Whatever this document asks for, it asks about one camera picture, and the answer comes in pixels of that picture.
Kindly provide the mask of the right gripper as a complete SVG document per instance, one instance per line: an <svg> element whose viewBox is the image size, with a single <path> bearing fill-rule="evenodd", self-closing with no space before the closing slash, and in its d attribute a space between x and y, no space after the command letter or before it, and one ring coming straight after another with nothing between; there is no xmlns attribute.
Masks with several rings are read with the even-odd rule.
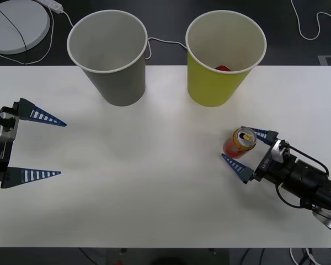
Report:
<svg viewBox="0 0 331 265"><path fill-rule="evenodd" d="M224 161L234 171L237 177L247 184L255 178L257 181L266 179L272 184L292 184L292 173L296 167L296 156L290 154L290 145L285 140L278 140L278 132L250 128L256 135L256 139L271 146L269 151L254 170L241 164L240 162L221 154Z"/></svg>

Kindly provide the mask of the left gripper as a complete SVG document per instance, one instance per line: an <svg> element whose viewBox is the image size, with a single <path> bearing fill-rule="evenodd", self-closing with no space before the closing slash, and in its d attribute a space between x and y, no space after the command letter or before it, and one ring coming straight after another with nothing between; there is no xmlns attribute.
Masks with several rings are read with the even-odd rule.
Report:
<svg viewBox="0 0 331 265"><path fill-rule="evenodd" d="M19 119L66 127L67 124L32 102L20 98L13 108L0 109L0 182L7 189L61 174L61 171L8 167L13 141L17 135Z"/></svg>

